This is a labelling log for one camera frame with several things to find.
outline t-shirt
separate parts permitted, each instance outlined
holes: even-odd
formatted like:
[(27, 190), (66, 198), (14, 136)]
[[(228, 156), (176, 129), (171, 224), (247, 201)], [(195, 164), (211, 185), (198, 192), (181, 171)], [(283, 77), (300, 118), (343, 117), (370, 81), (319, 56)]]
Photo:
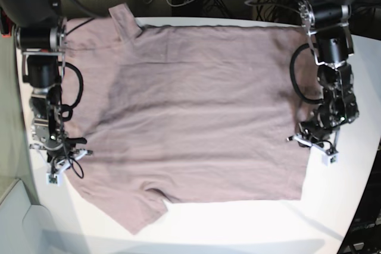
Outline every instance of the t-shirt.
[[(313, 107), (289, 77), (300, 28), (139, 27), (126, 5), (110, 13), (67, 38), (85, 88), (65, 128), (94, 151), (83, 180), (66, 172), (83, 198), (132, 233), (166, 212), (163, 199), (300, 199), (309, 150), (286, 142)], [(296, 78), (309, 97), (316, 72), (303, 52)], [(77, 90), (66, 69), (63, 102)]]

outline white table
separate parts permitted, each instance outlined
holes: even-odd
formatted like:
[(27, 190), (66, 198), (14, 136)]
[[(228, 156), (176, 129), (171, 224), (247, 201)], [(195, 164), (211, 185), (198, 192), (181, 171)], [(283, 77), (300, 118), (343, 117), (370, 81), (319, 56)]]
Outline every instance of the white table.
[[(153, 26), (275, 26), (205, 18), (139, 18)], [(45, 167), (31, 151), (42, 205), (52, 213), (70, 253), (336, 253), (366, 186), (381, 137), (381, 42), (354, 36), (350, 58), (360, 117), (342, 127), (339, 161), (329, 167), (312, 153), (301, 201), (170, 203), (168, 213), (133, 236), (65, 181), (47, 186)], [(31, 88), (21, 85), (27, 101)]]

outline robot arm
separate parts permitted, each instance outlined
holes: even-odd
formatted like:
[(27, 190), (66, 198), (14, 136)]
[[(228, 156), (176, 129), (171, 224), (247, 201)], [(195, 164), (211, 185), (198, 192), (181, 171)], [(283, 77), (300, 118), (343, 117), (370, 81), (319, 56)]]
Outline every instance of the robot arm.
[[(60, 0), (0, 0), (0, 6), (16, 24), (23, 82), (33, 88), (29, 102), (34, 115), (32, 136), (40, 144), (30, 147), (47, 152), (47, 183), (60, 184), (63, 171), (70, 167), (83, 178), (77, 160), (92, 151), (76, 149), (77, 144), (86, 144), (86, 139), (69, 138), (64, 130), (64, 122), (70, 120), (82, 97), (83, 79), (76, 67), (65, 62), (66, 29), (65, 18), (60, 17)], [(65, 68), (74, 70), (79, 79), (79, 94), (72, 105), (63, 104), (61, 98)]]
[[(302, 26), (306, 32), (309, 48), (318, 65), (317, 80), (323, 89), (323, 98), (313, 102), (317, 108), (307, 121), (299, 123), (299, 132), (288, 138), (299, 145), (316, 148), (326, 155), (329, 162), (336, 161), (336, 144), (340, 126), (352, 123), (359, 111), (353, 91), (353, 74), (347, 62), (353, 55), (353, 42), (348, 19), (350, 6), (354, 0), (299, 0)], [(291, 68), (295, 63), (292, 58)], [(302, 100), (291, 69), (291, 79)], [(335, 134), (331, 143), (330, 136)]]

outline pink t-shirt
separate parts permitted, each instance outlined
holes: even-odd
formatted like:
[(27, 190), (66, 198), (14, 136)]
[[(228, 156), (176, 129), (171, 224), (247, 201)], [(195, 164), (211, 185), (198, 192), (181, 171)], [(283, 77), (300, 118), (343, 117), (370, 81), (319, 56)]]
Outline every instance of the pink t-shirt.
[[(286, 138), (312, 108), (289, 77), (301, 29), (140, 28), (125, 5), (110, 13), (68, 37), (85, 91), (65, 127), (94, 151), (83, 180), (66, 172), (83, 198), (132, 233), (166, 212), (163, 199), (300, 199), (309, 150)], [(310, 97), (316, 72), (303, 52), (296, 78)], [(77, 86), (67, 69), (64, 103)]]

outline metal bracket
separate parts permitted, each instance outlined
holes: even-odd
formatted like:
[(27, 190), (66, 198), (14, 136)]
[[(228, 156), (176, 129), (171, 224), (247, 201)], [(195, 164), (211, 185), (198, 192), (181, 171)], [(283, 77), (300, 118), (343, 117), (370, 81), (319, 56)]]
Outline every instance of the metal bracket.
[(350, 16), (350, 9), (349, 9), (349, 6), (346, 6), (346, 5), (342, 5), (341, 9), (342, 9), (342, 15), (343, 15), (341, 18), (341, 22), (331, 26), (326, 26), (324, 28), (316, 29), (316, 25), (315, 25), (316, 20), (315, 20), (315, 15), (314, 15), (312, 5), (310, 4), (308, 0), (299, 1), (299, 13), (302, 20), (302, 27), (304, 29), (304, 32), (307, 35), (307, 43), (311, 51), (313, 52), (316, 65), (328, 65), (334, 70), (337, 68), (337, 66), (335, 66), (332, 63), (326, 63), (324, 61), (319, 60), (316, 50), (314, 48), (312, 36), (325, 30), (329, 30), (335, 27), (342, 27), (346, 37), (346, 44), (348, 47), (349, 56), (353, 55), (354, 54), (353, 41), (352, 41), (351, 32), (349, 31), (349, 23), (348, 23), (348, 19)]
[(15, 45), (21, 49), (22, 60), (21, 60), (21, 73), (23, 82), (27, 83), (28, 75), (26, 74), (26, 59), (28, 56), (58, 56), (61, 57), (61, 79), (64, 79), (65, 73), (65, 49), (66, 49), (66, 23), (67, 19), (62, 18), (57, 27), (54, 27), (50, 31), (49, 41), (52, 46), (51, 51), (46, 51), (43, 49), (21, 49), (20, 47), (20, 28), (15, 32)]
[[(38, 143), (30, 144), (29, 149), (34, 149), (36, 150), (40, 157), (45, 161), (45, 164), (47, 166), (46, 170), (46, 183), (47, 184), (56, 184), (57, 186), (60, 186), (63, 182), (63, 173), (66, 171), (68, 168), (70, 168), (70, 163), (67, 159), (62, 159), (60, 162), (57, 162), (55, 164), (55, 173), (51, 173), (51, 167), (49, 164), (46, 162), (45, 158), (43, 157), (41, 151), (46, 151), (46, 148)], [(91, 155), (92, 151), (86, 150), (86, 149), (75, 149), (73, 153), (77, 154), (74, 158), (76, 161), (81, 160), (84, 156), (86, 155)]]
[(312, 143), (311, 141), (309, 140), (306, 140), (303, 138), (302, 134), (300, 133), (297, 133), (295, 134), (294, 136), (291, 136), (291, 137), (288, 137), (287, 138), (287, 141), (297, 141), (299, 142), (300, 144), (303, 144), (305, 145), (306, 147), (309, 147), (309, 148), (313, 148), (313, 149), (316, 149), (317, 151), (319, 151), (324, 157), (325, 159), (327, 159), (327, 161), (329, 163), (334, 163), (337, 161), (337, 158), (338, 158), (338, 151), (336, 150), (336, 144), (339, 140), (339, 133), (340, 131), (336, 131), (335, 133), (335, 140), (334, 142), (332, 143), (331, 147), (328, 149), (328, 150), (325, 150), (324, 148), (320, 147), (319, 145), (315, 144), (315, 143)]

